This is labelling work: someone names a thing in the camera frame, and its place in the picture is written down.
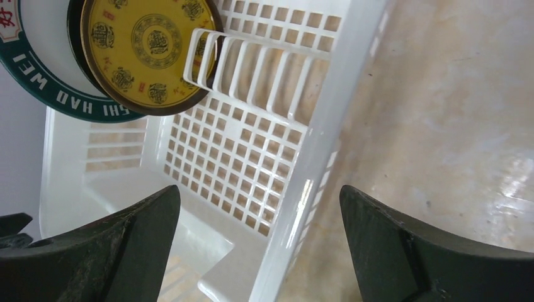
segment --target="beige stone surface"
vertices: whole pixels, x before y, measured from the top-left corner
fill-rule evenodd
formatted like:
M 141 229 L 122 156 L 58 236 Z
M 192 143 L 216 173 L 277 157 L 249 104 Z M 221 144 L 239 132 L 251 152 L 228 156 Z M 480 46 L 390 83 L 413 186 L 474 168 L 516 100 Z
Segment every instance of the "beige stone surface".
M 534 251 L 533 15 L 529 0 L 398 0 L 280 301 L 359 300 L 343 184 L 449 232 Z

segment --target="brown plate rim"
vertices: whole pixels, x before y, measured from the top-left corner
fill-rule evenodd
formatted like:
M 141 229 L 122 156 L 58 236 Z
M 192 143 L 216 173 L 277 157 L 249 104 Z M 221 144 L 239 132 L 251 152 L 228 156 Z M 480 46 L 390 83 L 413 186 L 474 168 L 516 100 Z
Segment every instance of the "brown plate rim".
M 145 107 L 141 106 L 137 103 L 134 103 L 130 101 L 129 99 L 123 97 L 116 91 L 115 88 L 103 77 L 102 74 L 97 72 L 98 70 L 98 64 L 95 60 L 91 59 L 93 57 L 93 52 L 91 51 L 90 43 L 91 40 L 89 38 L 89 35 L 85 35 L 84 33 L 89 33 L 89 19 L 91 17 L 91 8 L 98 2 L 102 0 L 86 0 L 83 9 L 82 14 L 80 18 L 80 35 L 82 38 L 82 49 L 85 55 L 86 62 L 89 64 L 89 68 L 91 69 L 91 73 L 94 75 L 96 80 L 98 81 L 98 84 L 104 89 L 107 94 L 116 102 L 124 105 L 128 109 L 131 109 L 133 111 L 145 114 L 145 115 L 152 115 L 152 116 L 168 116 L 168 115 L 175 115 L 180 112 L 187 111 L 188 109 L 192 108 L 194 105 L 198 104 L 200 101 L 202 101 L 205 96 L 208 94 L 207 90 L 204 90 L 202 88 L 199 88 L 199 90 L 194 93 L 192 96 L 190 96 L 186 101 L 183 101 L 182 103 L 176 104 L 174 106 L 169 106 L 165 108 L 151 108 L 151 107 Z M 217 6 L 212 0 L 204 0 L 211 12 L 213 22 L 215 23 L 215 30 L 224 32 L 224 27 L 222 24 L 222 19 L 219 14 L 219 10 L 217 9 Z M 216 54 L 215 54 L 215 61 L 213 62 L 213 69 L 209 75 L 207 75 L 206 82 L 208 87 L 212 87 L 213 80 L 215 78 L 215 73 L 217 72 L 217 66 L 219 64 L 219 58 L 222 48 L 222 41 L 223 37 L 220 36 L 217 39 L 217 46 L 215 47 Z

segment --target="chinese character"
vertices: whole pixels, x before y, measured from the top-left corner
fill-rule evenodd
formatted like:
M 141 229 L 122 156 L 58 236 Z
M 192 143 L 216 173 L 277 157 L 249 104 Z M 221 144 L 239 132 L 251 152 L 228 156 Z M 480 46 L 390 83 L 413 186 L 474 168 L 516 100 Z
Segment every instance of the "chinese character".
M 4 28 L 8 26 L 15 26 L 15 24 L 11 21 L 12 17 L 12 12 L 5 11 L 4 8 L 0 8 L 0 25 L 2 25 Z

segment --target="plastic basket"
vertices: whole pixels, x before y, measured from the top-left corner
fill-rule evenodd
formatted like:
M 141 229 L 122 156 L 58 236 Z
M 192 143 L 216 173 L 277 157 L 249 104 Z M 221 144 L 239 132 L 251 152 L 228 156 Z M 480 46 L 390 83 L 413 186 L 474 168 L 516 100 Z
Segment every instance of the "plastic basket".
M 178 184 L 182 211 L 159 299 L 274 301 L 393 1 L 217 7 L 226 32 L 196 30 L 188 53 L 184 78 L 210 91 L 198 106 L 116 125 L 48 111 L 41 232 L 65 232 Z M 203 40 L 208 57 L 219 35 L 222 59 L 210 88 L 193 52 Z M 201 65 L 196 82 L 192 64 Z

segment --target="dish rack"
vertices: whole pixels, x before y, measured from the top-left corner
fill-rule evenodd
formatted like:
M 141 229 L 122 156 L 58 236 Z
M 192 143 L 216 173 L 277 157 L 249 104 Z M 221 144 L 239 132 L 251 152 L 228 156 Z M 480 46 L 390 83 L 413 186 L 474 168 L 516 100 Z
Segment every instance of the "dish rack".
M 184 72 L 210 92 L 199 105 L 114 125 L 49 109 L 43 237 L 177 184 L 182 210 L 159 301 L 274 301 L 393 5 L 219 0 L 225 33 L 195 30 Z M 224 42 L 216 43 L 221 35 Z M 194 61 L 199 43 L 203 60 Z M 217 47 L 221 59 L 207 82 L 206 63 Z

